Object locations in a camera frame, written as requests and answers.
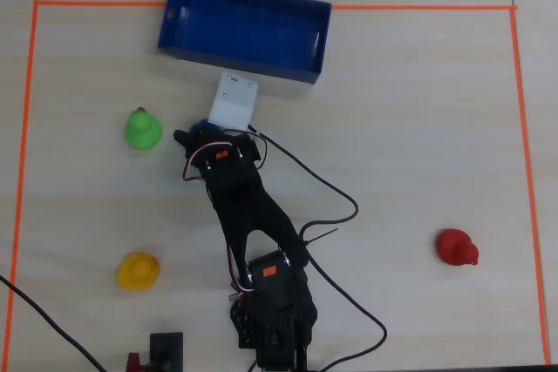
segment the blue plastic box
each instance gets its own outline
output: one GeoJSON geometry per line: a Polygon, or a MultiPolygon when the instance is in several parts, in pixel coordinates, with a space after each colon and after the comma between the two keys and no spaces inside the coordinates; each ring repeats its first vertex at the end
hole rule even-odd
{"type": "Polygon", "coordinates": [[[159,48],[178,58],[314,84],[331,3],[167,0],[159,48]]]}

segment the orange tape border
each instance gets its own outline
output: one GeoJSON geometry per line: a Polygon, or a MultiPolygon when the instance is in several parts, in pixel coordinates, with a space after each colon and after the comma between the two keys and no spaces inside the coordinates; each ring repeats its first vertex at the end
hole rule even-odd
{"type": "MultiPolygon", "coordinates": [[[[19,150],[19,172],[17,175],[17,201],[16,217],[14,222],[14,241],[11,254],[10,281],[16,283],[17,256],[19,250],[19,234],[21,226],[21,213],[24,196],[25,157],[27,151],[27,132],[29,125],[29,107],[31,103],[31,78],[33,73],[33,58],[35,55],[35,40],[37,37],[37,16],[39,5],[43,6],[135,6],[135,7],[164,7],[166,2],[104,2],[104,1],[65,1],[65,0],[33,0],[33,14],[31,18],[31,36],[29,41],[29,53],[27,57],[27,76],[25,79],[24,114],[21,131],[21,144],[19,150]]],[[[550,348],[548,344],[546,303],[544,294],[544,282],[542,280],[541,246],[539,241],[539,230],[536,215],[536,204],[534,200],[533,169],[531,166],[531,155],[529,151],[529,139],[527,135],[527,117],[525,113],[525,99],[523,96],[523,83],[521,79],[521,63],[519,45],[517,42],[517,25],[515,23],[516,5],[394,5],[394,4],[334,4],[333,10],[508,10],[510,17],[510,29],[512,34],[512,46],[514,49],[515,80],[517,84],[518,102],[521,116],[521,135],[523,139],[523,153],[525,155],[525,166],[527,172],[527,190],[529,195],[529,208],[531,212],[531,227],[533,233],[534,263],[537,280],[537,297],[539,301],[539,317],[541,323],[541,340],[544,362],[550,364],[550,348]]],[[[13,320],[14,293],[8,293],[8,308],[6,313],[6,328],[4,331],[2,372],[8,372],[8,360],[10,355],[11,326],[13,320]]]]}

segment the red rubber duck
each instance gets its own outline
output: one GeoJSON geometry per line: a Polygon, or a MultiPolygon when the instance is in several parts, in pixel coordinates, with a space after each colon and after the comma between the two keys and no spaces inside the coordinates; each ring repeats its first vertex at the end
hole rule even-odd
{"type": "Polygon", "coordinates": [[[449,228],[436,239],[436,249],[441,260],[448,265],[463,266],[479,263],[479,249],[465,231],[449,228]]]}

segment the green rubber duck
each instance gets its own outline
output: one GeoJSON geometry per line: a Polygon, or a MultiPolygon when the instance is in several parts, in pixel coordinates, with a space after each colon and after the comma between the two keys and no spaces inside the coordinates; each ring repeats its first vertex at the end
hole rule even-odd
{"type": "Polygon", "coordinates": [[[142,107],[130,114],[126,124],[126,140],[133,148],[149,150],[159,142],[162,130],[156,117],[142,107]]]}

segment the cable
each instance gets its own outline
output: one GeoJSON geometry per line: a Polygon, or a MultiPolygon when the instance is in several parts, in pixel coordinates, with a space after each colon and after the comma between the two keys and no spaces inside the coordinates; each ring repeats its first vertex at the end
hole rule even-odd
{"type": "MultiPolygon", "coordinates": [[[[248,125],[248,128],[252,132],[256,131],[256,129],[252,125],[248,125]]],[[[309,167],[307,167],[302,161],[300,161],[294,154],[292,154],[288,150],[281,147],[279,144],[277,144],[273,139],[271,139],[267,135],[260,132],[260,136],[263,139],[266,139],[270,144],[274,145],[277,149],[279,149],[280,151],[284,152],[289,157],[291,157],[302,169],[304,169],[313,178],[319,180],[320,182],[322,182],[324,185],[326,185],[330,189],[333,189],[335,192],[339,193],[341,196],[346,198],[355,207],[355,210],[353,211],[353,213],[351,215],[349,215],[348,217],[344,217],[344,218],[341,218],[341,219],[338,219],[338,220],[314,220],[314,221],[307,222],[306,224],[303,225],[303,227],[300,229],[300,232],[298,233],[298,235],[300,235],[300,237],[302,239],[304,238],[304,233],[306,232],[306,230],[308,228],[312,227],[312,226],[317,226],[317,225],[328,226],[328,225],[332,225],[332,224],[343,224],[344,222],[352,220],[353,218],[355,218],[357,216],[357,214],[358,214],[358,203],[351,196],[349,196],[347,193],[343,192],[338,187],[333,186],[330,182],[328,182],[324,178],[322,178],[322,177],[318,176],[317,174],[315,174],[314,172],[312,172],[312,170],[309,167]]]]}
{"type": "Polygon", "coordinates": [[[378,341],[378,343],[376,343],[374,346],[372,346],[371,348],[367,348],[366,350],[363,350],[362,352],[358,352],[355,353],[354,355],[348,355],[345,357],[342,357],[340,359],[337,359],[336,361],[330,363],[328,366],[326,366],[323,369],[320,369],[320,372],[325,372],[328,369],[333,368],[334,366],[338,365],[341,362],[347,362],[350,361],[352,359],[357,359],[360,356],[364,356],[364,355],[368,355],[370,352],[373,352],[374,350],[376,350],[377,348],[379,348],[380,346],[382,346],[385,342],[385,339],[387,339],[387,328],[385,327],[385,325],[378,319],[376,318],[374,315],[372,315],[370,312],[368,312],[365,308],[363,308],[358,302],[356,302],[349,294],[347,294],[345,292],[344,289],[342,289],[339,285],[337,285],[335,283],[334,280],[332,280],[328,274],[326,274],[323,269],[320,267],[320,265],[317,264],[317,262],[314,260],[314,258],[312,257],[312,255],[310,254],[310,252],[308,251],[308,248],[305,247],[304,248],[306,250],[306,255],[308,256],[308,260],[310,261],[310,263],[312,264],[312,266],[315,268],[315,270],[317,270],[317,272],[322,275],[322,277],[336,290],[338,291],[338,293],[340,293],[342,296],[344,296],[348,302],[350,302],[358,311],[360,311],[361,313],[363,313],[364,315],[366,315],[368,318],[370,318],[372,321],[374,321],[381,329],[383,332],[382,338],[378,341]]]}
{"type": "Polygon", "coordinates": [[[48,322],[50,326],[56,330],[56,332],[59,335],[64,337],[74,348],[79,350],[81,354],[85,356],[87,360],[91,362],[95,368],[97,368],[97,370],[99,370],[100,372],[106,372],[106,369],[103,368],[101,364],[97,362],[97,360],[87,350],[85,350],[85,348],[81,344],[76,342],[70,335],[68,335],[62,328],[60,328],[60,326],[56,322],[54,322],[54,320],[52,320],[52,318],[47,313],[45,313],[45,311],[41,307],[39,307],[37,303],[34,302],[34,300],[32,300],[29,296],[27,296],[23,291],[21,291],[18,287],[16,287],[14,284],[8,281],[6,278],[4,278],[1,274],[0,274],[0,281],[3,282],[3,284],[7,286],[9,289],[11,289],[16,294],[18,294],[25,302],[27,302],[29,305],[35,308],[35,311],[37,311],[41,315],[41,317],[43,317],[46,320],[46,322],[48,322]]]}
{"type": "MultiPolygon", "coordinates": [[[[248,128],[250,131],[255,132],[255,128],[252,125],[248,125],[248,128]]],[[[263,139],[266,139],[270,144],[274,145],[275,147],[277,147],[277,149],[279,149],[280,151],[282,151],[283,153],[285,153],[287,156],[291,157],[302,169],[304,169],[307,173],[309,173],[310,175],[312,175],[312,177],[314,177],[315,179],[319,180],[320,182],[322,182],[324,185],[328,186],[329,188],[333,189],[335,192],[339,193],[340,195],[342,195],[344,198],[346,198],[354,207],[354,211],[351,215],[349,215],[348,217],[345,218],[341,218],[338,220],[313,220],[310,222],[307,222],[306,224],[303,225],[303,227],[300,229],[300,232],[298,233],[298,235],[301,237],[301,239],[303,239],[304,236],[304,232],[315,225],[330,225],[330,224],[341,224],[343,222],[346,222],[348,220],[352,220],[353,218],[355,218],[358,214],[358,203],[347,193],[343,192],[341,189],[333,186],[330,182],[328,182],[327,180],[325,180],[324,178],[320,177],[319,175],[315,174],[311,169],[309,169],[301,160],[299,160],[297,157],[295,157],[294,154],[292,154],[291,152],[287,151],[286,149],[284,149],[283,147],[281,147],[279,144],[277,144],[273,139],[271,139],[270,137],[268,137],[265,134],[262,134],[260,132],[260,135],[262,136],[263,139]]],[[[381,329],[383,332],[382,338],[378,341],[378,343],[376,343],[374,346],[363,350],[361,352],[355,353],[354,355],[348,355],[345,357],[342,357],[340,359],[337,359],[336,361],[330,363],[329,365],[327,365],[325,368],[320,369],[319,372],[326,372],[327,370],[333,368],[334,366],[338,365],[341,362],[347,362],[350,361],[352,359],[356,359],[360,356],[364,356],[364,355],[368,355],[370,352],[373,352],[374,350],[376,350],[377,348],[379,348],[380,346],[382,346],[382,344],[384,344],[385,340],[387,339],[387,328],[385,327],[385,325],[378,319],[376,318],[374,315],[372,315],[370,312],[368,312],[365,308],[363,308],[358,302],[356,302],[349,294],[347,294],[347,292],[342,289],[339,285],[336,284],[336,282],[334,280],[332,280],[328,274],[326,274],[323,269],[320,267],[320,265],[318,265],[318,263],[314,260],[314,258],[312,257],[312,255],[310,254],[310,252],[308,251],[307,247],[304,247],[304,250],[306,252],[306,255],[308,256],[308,260],[309,262],[312,264],[312,266],[315,268],[315,270],[322,275],[322,277],[336,290],[338,291],[338,293],[340,293],[342,296],[345,297],[345,299],[350,302],[353,307],[355,307],[356,309],[358,309],[358,311],[360,311],[361,313],[363,313],[364,315],[366,315],[368,318],[370,318],[372,321],[374,321],[381,329]]]]}
{"type": "Polygon", "coordinates": [[[232,279],[233,283],[236,285],[237,287],[236,290],[238,291],[238,293],[242,294],[242,292],[252,292],[254,289],[247,289],[243,287],[238,281],[238,279],[236,279],[235,269],[233,268],[233,255],[229,245],[227,245],[227,259],[228,259],[228,272],[230,273],[230,279],[232,279]]]}
{"type": "Polygon", "coordinates": [[[325,237],[326,235],[330,235],[331,233],[334,233],[334,232],[337,231],[338,229],[339,229],[339,228],[334,228],[334,229],[328,231],[327,233],[323,233],[322,235],[318,235],[317,237],[314,237],[312,240],[305,241],[304,244],[305,244],[306,246],[308,246],[311,242],[314,242],[314,241],[316,241],[316,240],[320,240],[320,239],[322,239],[323,237],[325,237]]]}
{"type": "Polygon", "coordinates": [[[257,364],[257,359],[254,361],[254,363],[252,363],[252,366],[250,366],[250,369],[248,369],[248,372],[252,372],[255,368],[255,365],[257,364]]]}
{"type": "Polygon", "coordinates": [[[233,143],[231,143],[230,141],[212,141],[210,143],[206,143],[204,145],[202,145],[200,148],[198,148],[196,151],[194,151],[190,157],[186,160],[186,165],[184,166],[184,172],[182,172],[182,179],[185,180],[186,182],[189,182],[190,180],[203,180],[203,178],[199,177],[199,176],[194,176],[191,178],[187,178],[186,175],[188,173],[188,169],[190,168],[192,161],[194,161],[194,157],[195,155],[200,152],[201,150],[203,150],[206,147],[209,147],[211,145],[233,145],[233,143]]]}
{"type": "Polygon", "coordinates": [[[258,170],[260,170],[262,168],[262,166],[265,164],[265,160],[268,157],[268,142],[265,140],[264,137],[262,137],[260,134],[256,133],[256,132],[250,132],[250,131],[243,131],[243,130],[234,130],[232,128],[227,128],[226,130],[223,130],[221,132],[227,132],[227,131],[232,131],[232,132],[243,132],[245,134],[248,135],[253,135],[254,137],[259,138],[261,141],[263,141],[263,144],[265,144],[265,152],[263,152],[263,159],[262,159],[262,163],[256,168],[258,170]]]}

